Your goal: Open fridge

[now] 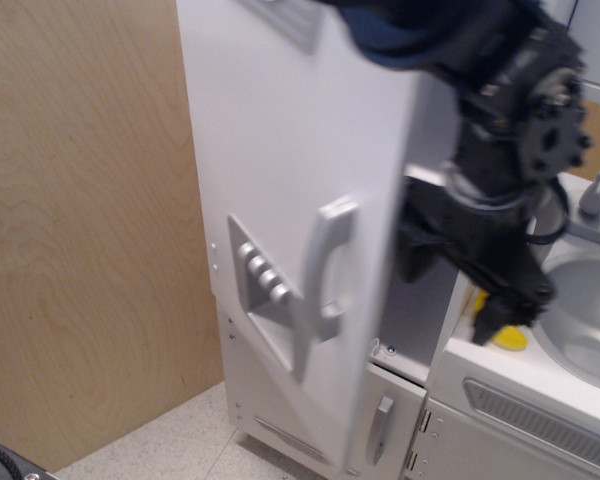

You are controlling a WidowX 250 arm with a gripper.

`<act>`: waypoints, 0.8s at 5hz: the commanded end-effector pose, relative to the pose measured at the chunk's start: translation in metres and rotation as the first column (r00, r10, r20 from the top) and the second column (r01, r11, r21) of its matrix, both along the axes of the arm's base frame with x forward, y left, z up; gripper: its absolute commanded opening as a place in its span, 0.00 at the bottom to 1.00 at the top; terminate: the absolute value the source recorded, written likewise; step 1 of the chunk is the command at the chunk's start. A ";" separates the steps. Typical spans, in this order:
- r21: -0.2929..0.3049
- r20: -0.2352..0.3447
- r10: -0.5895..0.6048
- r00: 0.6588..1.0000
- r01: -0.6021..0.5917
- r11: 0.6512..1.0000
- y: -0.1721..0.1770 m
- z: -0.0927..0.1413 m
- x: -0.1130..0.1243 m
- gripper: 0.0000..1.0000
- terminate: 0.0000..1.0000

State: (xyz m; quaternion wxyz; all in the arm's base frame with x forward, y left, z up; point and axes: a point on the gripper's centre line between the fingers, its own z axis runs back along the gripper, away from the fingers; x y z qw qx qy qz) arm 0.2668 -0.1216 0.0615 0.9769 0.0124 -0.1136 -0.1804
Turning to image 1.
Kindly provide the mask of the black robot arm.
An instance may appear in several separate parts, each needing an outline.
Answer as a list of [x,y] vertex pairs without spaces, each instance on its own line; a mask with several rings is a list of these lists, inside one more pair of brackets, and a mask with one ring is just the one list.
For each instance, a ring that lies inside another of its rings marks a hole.
[[339,1],[359,52],[450,86],[461,117],[444,182],[405,181],[398,252],[413,281],[443,256],[486,294],[472,340],[530,326],[553,299],[533,247],[570,223],[559,175],[578,166],[579,45],[536,1]]

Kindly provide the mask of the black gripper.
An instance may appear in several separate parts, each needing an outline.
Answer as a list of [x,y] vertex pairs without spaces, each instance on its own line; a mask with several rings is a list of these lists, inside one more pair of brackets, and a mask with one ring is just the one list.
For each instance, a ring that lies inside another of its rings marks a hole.
[[413,177],[404,187],[397,233],[403,281],[418,281],[442,256],[487,291],[474,302],[474,344],[485,345],[507,326],[532,326],[555,290],[529,246],[529,218],[471,208]]

